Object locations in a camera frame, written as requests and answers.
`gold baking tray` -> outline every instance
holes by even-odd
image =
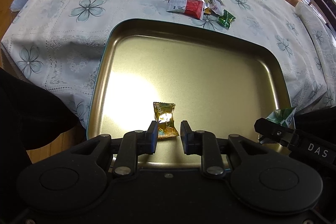
[[[154,120],[153,102],[175,103],[175,127],[217,138],[236,133],[257,141],[254,123],[273,110],[290,107],[275,56],[254,43],[169,22],[131,19],[114,28],[106,45],[92,97],[88,138],[121,138],[146,130]],[[180,137],[157,142],[145,166],[199,166],[185,155]]]

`red snack packet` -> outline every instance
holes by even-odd
[[[184,13],[197,19],[202,19],[204,2],[200,0],[169,0],[167,12]]]

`white tablecloth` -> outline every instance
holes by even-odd
[[[23,74],[61,98],[84,127],[110,32],[130,18],[193,25],[262,45],[278,59],[293,106],[301,110],[313,102],[317,104],[310,109],[334,105],[335,48],[309,8],[295,11],[284,0],[223,2],[236,17],[229,30],[214,15],[198,20],[166,12],[167,0],[29,0],[2,43]],[[304,16],[309,18],[306,25],[313,23],[311,34],[301,20]],[[314,43],[320,45],[317,51]]]

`tray rim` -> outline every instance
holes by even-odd
[[[280,94],[280,96],[283,97],[282,100],[285,101],[286,107],[291,107],[291,101],[290,101],[290,98],[289,98],[289,94],[288,94],[286,82],[285,82],[285,79],[284,79],[284,76],[283,76],[283,73],[282,73],[282,70],[281,70],[281,66],[280,66],[276,56],[266,47],[255,44],[255,43],[247,41],[247,40],[244,40],[242,38],[234,37],[234,36],[226,34],[226,33],[207,30],[207,29],[203,29],[203,28],[199,28],[199,27],[195,27],[195,26],[191,26],[191,25],[161,21],[161,20],[132,18],[132,19],[126,19],[126,20],[121,21],[120,23],[118,23],[112,29],[112,31],[110,32],[108,41],[106,43],[106,46],[104,48],[103,55],[102,55],[102,58],[101,58],[101,62],[100,62],[99,68],[98,68],[97,77],[96,77],[95,84],[94,84],[94,87],[93,87],[92,96],[91,96],[90,109],[89,109],[89,114],[88,114],[88,122],[87,122],[87,127],[86,127],[86,137],[87,137],[87,139],[94,138],[94,137],[96,137],[100,134],[100,128],[101,128],[101,123],[102,123],[102,118],[103,118],[102,110],[104,108],[104,98],[105,98],[105,95],[106,95],[106,90],[107,90],[107,85],[108,85],[108,80],[109,80],[108,76],[110,75],[110,72],[111,72],[111,69],[112,69],[115,47],[118,45],[118,42],[120,41],[120,39],[118,39],[118,37],[116,37],[114,39],[114,41],[111,43],[110,40],[111,40],[112,34],[114,32],[116,32],[120,28],[121,25],[124,25],[125,22],[130,22],[131,25],[133,26],[135,24],[132,24],[132,22],[136,23],[138,21],[143,22],[144,25],[147,25],[147,26],[150,26],[151,22],[155,22],[157,24],[168,24],[168,25],[171,24],[171,25],[178,25],[178,26],[183,27],[183,28],[191,28],[191,29],[194,29],[195,31],[197,30],[198,32],[211,32],[211,33],[219,35],[219,36],[230,37],[234,40],[237,39],[237,40],[240,40],[240,41],[244,41],[244,42],[247,42],[248,45],[253,45],[253,47],[260,48],[262,51],[267,52],[267,54],[270,56],[270,58],[273,59],[273,62],[275,62],[275,65],[278,66],[279,71],[280,71],[280,75],[278,75],[278,77],[281,78],[281,82],[283,82],[283,86],[285,87],[285,91],[286,91],[285,94]],[[109,50],[112,53],[110,58],[104,58],[107,50]],[[102,74],[102,73],[105,73],[106,77],[101,77],[100,74]],[[93,115],[92,111],[93,111],[94,108],[95,108],[95,111],[100,110],[100,111],[98,111],[98,112],[100,112],[100,115],[97,119],[94,119],[94,117],[92,117],[92,115]]]

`green candy wrapper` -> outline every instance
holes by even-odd
[[[268,115],[266,119],[283,127],[290,127],[293,121],[295,110],[296,107],[277,109]]]
[[[230,14],[227,10],[224,10],[224,15],[217,18],[219,24],[223,25],[225,28],[229,29],[231,25],[231,21],[236,19],[232,14]]]

